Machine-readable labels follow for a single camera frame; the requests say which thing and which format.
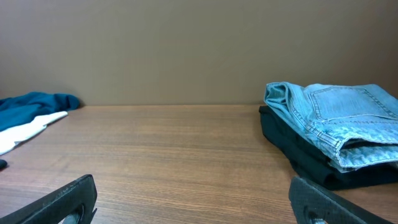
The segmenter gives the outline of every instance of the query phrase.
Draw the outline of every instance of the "wall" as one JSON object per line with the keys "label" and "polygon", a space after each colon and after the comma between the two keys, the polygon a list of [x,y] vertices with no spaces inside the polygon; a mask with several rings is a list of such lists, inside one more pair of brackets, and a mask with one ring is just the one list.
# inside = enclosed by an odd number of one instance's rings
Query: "wall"
{"label": "wall", "polygon": [[258,103],[268,82],[398,95],[396,0],[2,0],[0,98]]}

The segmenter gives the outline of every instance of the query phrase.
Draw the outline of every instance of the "wooden surface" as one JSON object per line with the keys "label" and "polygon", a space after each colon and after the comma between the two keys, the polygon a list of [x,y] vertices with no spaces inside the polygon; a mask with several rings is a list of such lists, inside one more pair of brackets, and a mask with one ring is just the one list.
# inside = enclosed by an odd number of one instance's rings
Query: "wooden surface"
{"label": "wooden surface", "polygon": [[[85,107],[4,155],[0,217],[93,174],[93,223],[295,223],[258,106]],[[338,194],[398,223],[398,184]]]}

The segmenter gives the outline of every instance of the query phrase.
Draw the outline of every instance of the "black cloth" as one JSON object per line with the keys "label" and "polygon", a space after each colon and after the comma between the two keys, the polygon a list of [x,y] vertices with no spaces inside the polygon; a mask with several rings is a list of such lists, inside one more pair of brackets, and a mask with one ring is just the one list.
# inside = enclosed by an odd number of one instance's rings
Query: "black cloth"
{"label": "black cloth", "polygon": [[398,182],[398,170],[388,164],[340,173],[328,165],[330,158],[304,140],[268,106],[260,106],[263,135],[277,146],[299,176],[329,189],[353,189]]}
{"label": "black cloth", "polygon": [[68,94],[28,93],[0,100],[0,131],[33,121],[36,116],[77,109],[79,99]]}

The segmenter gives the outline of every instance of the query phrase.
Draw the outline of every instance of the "denim garment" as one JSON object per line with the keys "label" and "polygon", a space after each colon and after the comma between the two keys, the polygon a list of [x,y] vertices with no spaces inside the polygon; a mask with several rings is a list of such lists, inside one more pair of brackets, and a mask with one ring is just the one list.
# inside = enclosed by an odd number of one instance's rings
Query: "denim garment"
{"label": "denim garment", "polygon": [[264,101],[342,172],[398,161],[398,100],[377,85],[270,83]]}

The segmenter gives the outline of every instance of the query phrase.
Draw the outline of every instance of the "denim pocket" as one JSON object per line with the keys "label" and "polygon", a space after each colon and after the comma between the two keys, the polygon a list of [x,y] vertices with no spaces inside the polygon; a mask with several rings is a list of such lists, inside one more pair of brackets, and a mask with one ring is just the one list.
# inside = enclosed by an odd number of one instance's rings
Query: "denim pocket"
{"label": "denim pocket", "polygon": [[309,97],[315,110],[315,116],[321,121],[357,116],[377,116],[398,120],[396,114],[388,110],[364,88],[333,86],[311,92]]}

